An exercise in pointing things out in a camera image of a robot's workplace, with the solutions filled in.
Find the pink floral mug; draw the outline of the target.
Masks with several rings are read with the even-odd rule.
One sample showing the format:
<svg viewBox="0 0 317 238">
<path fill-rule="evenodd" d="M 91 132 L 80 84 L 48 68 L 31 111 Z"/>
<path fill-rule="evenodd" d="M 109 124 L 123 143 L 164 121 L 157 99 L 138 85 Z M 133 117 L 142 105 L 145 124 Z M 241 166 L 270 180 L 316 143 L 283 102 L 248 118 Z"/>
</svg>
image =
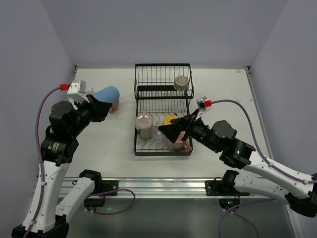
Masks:
<svg viewBox="0 0 317 238">
<path fill-rule="evenodd" d="M 185 140 L 183 141 L 184 135 L 186 132 L 180 132 L 177 140 L 174 143 L 169 142 L 168 149 L 170 151 L 184 151 L 184 152 L 192 152 L 191 145 Z"/>
</svg>

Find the salmon floral mug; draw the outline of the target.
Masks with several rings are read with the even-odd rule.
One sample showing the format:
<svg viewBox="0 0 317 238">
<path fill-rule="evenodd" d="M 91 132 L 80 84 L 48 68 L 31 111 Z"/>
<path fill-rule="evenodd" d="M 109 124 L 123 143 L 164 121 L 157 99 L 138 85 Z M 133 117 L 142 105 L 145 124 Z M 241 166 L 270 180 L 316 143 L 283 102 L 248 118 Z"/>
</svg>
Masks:
<svg viewBox="0 0 317 238">
<path fill-rule="evenodd" d="M 109 113 L 113 114 L 114 112 L 116 112 L 119 108 L 119 101 L 117 100 L 110 108 Z"/>
</svg>

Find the blue tumbler cup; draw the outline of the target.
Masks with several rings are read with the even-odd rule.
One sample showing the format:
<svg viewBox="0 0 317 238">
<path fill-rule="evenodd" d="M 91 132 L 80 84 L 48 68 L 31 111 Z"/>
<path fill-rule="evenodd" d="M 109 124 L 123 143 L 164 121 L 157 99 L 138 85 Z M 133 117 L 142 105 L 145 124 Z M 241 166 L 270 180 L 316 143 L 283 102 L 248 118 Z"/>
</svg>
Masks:
<svg viewBox="0 0 317 238">
<path fill-rule="evenodd" d="M 114 86 L 108 86 L 92 95 L 96 100 L 114 104 L 119 100 L 119 90 Z"/>
</svg>

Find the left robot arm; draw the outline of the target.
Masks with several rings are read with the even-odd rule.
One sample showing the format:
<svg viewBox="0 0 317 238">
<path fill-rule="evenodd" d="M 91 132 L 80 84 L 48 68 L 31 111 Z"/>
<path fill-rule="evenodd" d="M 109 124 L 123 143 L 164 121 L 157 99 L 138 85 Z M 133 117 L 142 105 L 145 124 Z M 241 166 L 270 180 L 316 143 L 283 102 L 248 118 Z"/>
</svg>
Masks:
<svg viewBox="0 0 317 238">
<path fill-rule="evenodd" d="M 101 190 L 101 173 L 84 170 L 68 195 L 58 202 L 65 174 L 79 143 L 78 135 L 91 122 L 105 120 L 111 102 L 90 95 L 88 101 L 61 101 L 52 106 L 50 126 L 40 146 L 36 190 L 24 222 L 12 230 L 13 238 L 64 238 L 76 210 L 93 191 Z"/>
</svg>

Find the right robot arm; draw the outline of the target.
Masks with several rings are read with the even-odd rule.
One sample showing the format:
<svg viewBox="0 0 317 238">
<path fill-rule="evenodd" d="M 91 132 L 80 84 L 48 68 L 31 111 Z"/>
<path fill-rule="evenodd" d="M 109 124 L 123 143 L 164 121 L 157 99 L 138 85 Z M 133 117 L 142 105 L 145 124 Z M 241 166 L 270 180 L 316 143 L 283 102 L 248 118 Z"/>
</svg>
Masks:
<svg viewBox="0 0 317 238">
<path fill-rule="evenodd" d="M 300 173 L 265 158 L 258 149 L 236 138 L 237 131 L 220 120 L 208 127 L 194 112 L 189 116 L 171 120 L 158 130 L 170 141 L 176 142 L 180 134 L 183 140 L 193 138 L 215 153 L 229 166 L 220 182 L 212 188 L 226 195 L 253 193 L 279 200 L 303 216 L 317 215 L 317 185 L 312 183 L 316 175 Z"/>
</svg>

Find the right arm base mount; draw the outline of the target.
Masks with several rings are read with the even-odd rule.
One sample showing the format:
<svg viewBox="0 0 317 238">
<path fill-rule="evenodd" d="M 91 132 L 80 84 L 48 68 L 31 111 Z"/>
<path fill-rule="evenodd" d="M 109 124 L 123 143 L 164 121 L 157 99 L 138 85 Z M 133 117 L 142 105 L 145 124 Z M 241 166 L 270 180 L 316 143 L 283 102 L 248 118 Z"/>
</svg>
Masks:
<svg viewBox="0 0 317 238">
<path fill-rule="evenodd" d="M 248 192 L 238 192 L 236 189 L 226 188 L 222 184 L 222 179 L 216 177 L 205 181 L 206 196 L 218 197 L 218 203 L 223 210 L 241 203 L 241 197 L 250 196 Z"/>
</svg>

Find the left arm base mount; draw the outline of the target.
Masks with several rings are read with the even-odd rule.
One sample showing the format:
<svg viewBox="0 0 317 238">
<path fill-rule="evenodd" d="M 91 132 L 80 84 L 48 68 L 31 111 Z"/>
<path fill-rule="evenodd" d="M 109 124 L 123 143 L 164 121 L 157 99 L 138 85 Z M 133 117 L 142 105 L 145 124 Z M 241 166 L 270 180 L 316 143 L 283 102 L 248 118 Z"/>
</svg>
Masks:
<svg viewBox="0 0 317 238">
<path fill-rule="evenodd" d="M 106 203 L 107 196 L 117 196 L 118 180 L 102 180 L 101 185 L 99 185 L 92 194 L 111 192 L 108 195 L 103 196 L 92 196 L 84 200 L 84 207 L 89 210 L 96 211 L 97 208 L 101 208 Z"/>
</svg>

